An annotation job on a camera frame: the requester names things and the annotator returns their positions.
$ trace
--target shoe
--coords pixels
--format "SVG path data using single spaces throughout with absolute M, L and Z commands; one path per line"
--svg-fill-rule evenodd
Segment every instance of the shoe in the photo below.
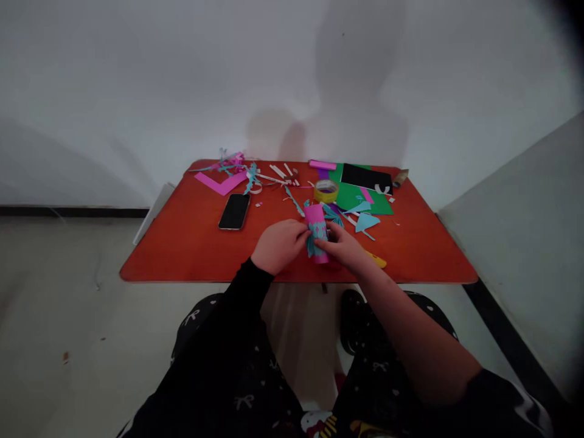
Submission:
M 365 298 L 354 289 L 347 289 L 341 296 L 341 345 L 350 355 L 355 356 L 362 345 L 361 329 L 365 315 Z

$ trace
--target orange table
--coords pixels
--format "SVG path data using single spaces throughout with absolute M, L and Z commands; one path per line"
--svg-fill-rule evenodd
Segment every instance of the orange table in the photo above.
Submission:
M 200 169 L 217 160 L 199 160 L 190 169 Z M 267 176 L 277 178 L 269 164 L 281 162 L 257 161 Z M 318 180 L 317 171 L 305 162 L 288 162 L 300 172 L 302 186 Z M 373 166 L 372 170 L 395 177 L 395 167 Z M 223 172 L 205 172 L 216 181 L 226 179 Z M 136 246 L 120 276 L 130 282 L 230 282 L 235 273 L 253 252 L 257 239 L 269 225 L 294 218 L 302 221 L 291 200 L 280 185 L 264 186 L 258 195 L 252 195 L 245 225 L 239 231 L 219 230 L 217 224 L 228 196 L 214 192 L 195 177 L 185 172 L 182 181 L 151 224 L 146 235 Z M 231 193 L 243 193 L 246 183 Z M 313 198 L 311 189 L 290 188 L 296 201 L 303 205 Z M 369 252 L 387 261 L 385 272 L 398 283 L 474 283 L 475 270 L 462 251 L 442 226 L 424 199 L 407 179 L 394 188 L 394 215 L 380 215 L 381 223 L 357 240 Z M 355 227 L 343 219 L 350 233 Z M 298 258 L 277 277 L 278 282 L 351 283 L 355 278 L 338 262 L 316 265 L 302 251 Z

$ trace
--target floor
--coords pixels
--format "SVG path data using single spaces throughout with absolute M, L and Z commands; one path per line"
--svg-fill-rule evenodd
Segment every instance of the floor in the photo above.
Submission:
M 0 218 L 1 436 L 115 436 L 164 376 L 187 311 L 226 289 L 121 281 L 140 224 Z M 331 408 L 333 373 L 350 367 L 336 322 L 346 287 L 329 285 L 323 294 L 320 285 L 273 285 L 262 308 L 276 356 L 305 409 Z M 407 289 L 436 302 L 485 368 L 519 384 L 461 286 Z

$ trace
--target black smartphone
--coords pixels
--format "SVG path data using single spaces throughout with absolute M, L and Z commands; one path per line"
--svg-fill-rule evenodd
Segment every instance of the black smartphone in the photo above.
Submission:
M 249 207 L 249 195 L 233 193 L 227 200 L 225 210 L 219 221 L 220 229 L 241 229 Z

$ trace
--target black baseboard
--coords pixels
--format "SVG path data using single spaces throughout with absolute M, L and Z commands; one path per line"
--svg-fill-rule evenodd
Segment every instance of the black baseboard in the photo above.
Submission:
M 145 218 L 149 209 L 116 209 L 106 207 L 38 207 L 0 206 L 0 216 Z
M 557 436 L 565 436 L 574 423 L 574 406 L 561 396 L 482 280 L 464 289 L 525 390 L 547 409 Z

